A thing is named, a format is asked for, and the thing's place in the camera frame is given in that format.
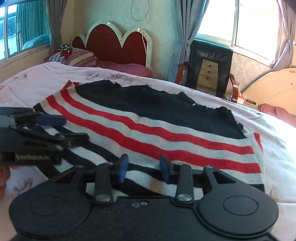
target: striped pillowcase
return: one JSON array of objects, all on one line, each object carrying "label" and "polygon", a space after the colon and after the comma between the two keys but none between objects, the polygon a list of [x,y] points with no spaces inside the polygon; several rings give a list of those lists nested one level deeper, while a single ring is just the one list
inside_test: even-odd
[{"label": "striped pillowcase", "polygon": [[60,57],[60,55],[60,52],[54,54],[47,62],[59,62],[74,67],[92,67],[96,65],[97,61],[93,52],[78,48],[72,48],[72,54],[69,55],[68,59],[65,59],[64,56]]}]

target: striped sweater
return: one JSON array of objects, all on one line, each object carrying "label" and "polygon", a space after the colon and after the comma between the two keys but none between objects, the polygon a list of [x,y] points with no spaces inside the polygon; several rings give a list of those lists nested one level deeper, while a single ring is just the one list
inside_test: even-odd
[{"label": "striped sweater", "polygon": [[[121,87],[108,80],[74,86],[68,82],[58,93],[37,104],[36,111],[64,115],[63,127],[35,127],[49,134],[86,132],[90,141],[70,148],[62,164],[39,167],[52,177],[73,165],[94,168],[116,162],[126,153],[129,169],[114,196],[175,196],[176,185],[162,181],[159,157],[190,164],[211,165],[264,190],[264,161],[260,136],[239,125],[225,107],[207,108],[184,93],[168,94],[146,85]],[[88,183],[92,195],[94,184]],[[194,188],[194,198],[202,198]]]}]

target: window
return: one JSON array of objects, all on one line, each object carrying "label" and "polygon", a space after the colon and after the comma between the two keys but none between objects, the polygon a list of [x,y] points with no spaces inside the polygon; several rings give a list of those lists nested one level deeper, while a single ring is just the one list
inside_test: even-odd
[{"label": "window", "polygon": [[0,8],[0,63],[49,44],[43,0],[6,0]]},{"label": "window", "polygon": [[277,0],[210,0],[196,37],[273,66],[279,19]]}]

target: bed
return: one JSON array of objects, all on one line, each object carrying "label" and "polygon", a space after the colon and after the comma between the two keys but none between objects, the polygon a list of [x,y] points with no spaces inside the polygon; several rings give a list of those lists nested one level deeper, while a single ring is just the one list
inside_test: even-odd
[{"label": "bed", "polygon": [[[296,128],[273,116],[162,80],[109,69],[71,67],[56,62],[31,67],[2,83],[0,106],[33,107],[64,86],[75,82],[89,83],[101,80],[111,80],[123,87],[148,85],[152,89],[170,94],[184,92],[198,104],[211,108],[225,106],[230,109],[236,121],[261,136],[266,193],[278,202],[280,209],[280,216],[272,233],[279,240],[295,240]],[[12,199],[46,180],[46,177],[34,167],[22,167],[11,172],[5,198],[0,202],[0,241],[9,240],[15,235],[8,216],[8,206]]]},{"label": "bed", "polygon": [[131,28],[122,36],[114,24],[101,20],[89,29],[86,37],[75,36],[71,45],[93,52],[97,58],[93,67],[153,77],[152,40],[142,28]]},{"label": "bed", "polygon": [[270,72],[243,93],[244,105],[296,127],[296,68]]}]

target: screw hole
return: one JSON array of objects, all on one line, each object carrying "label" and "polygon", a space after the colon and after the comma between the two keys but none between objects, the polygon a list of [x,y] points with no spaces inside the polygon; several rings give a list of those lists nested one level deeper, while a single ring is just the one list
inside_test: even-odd
[{"label": "screw hole", "polygon": [[142,202],[141,202],[141,205],[142,205],[142,206],[148,206],[148,205],[149,205],[149,202],[148,202],[148,201],[142,201]]},{"label": "screw hole", "polygon": [[132,206],[135,207],[135,208],[138,208],[138,207],[140,207],[140,204],[139,204],[138,202],[134,202],[134,203],[132,204]]}]

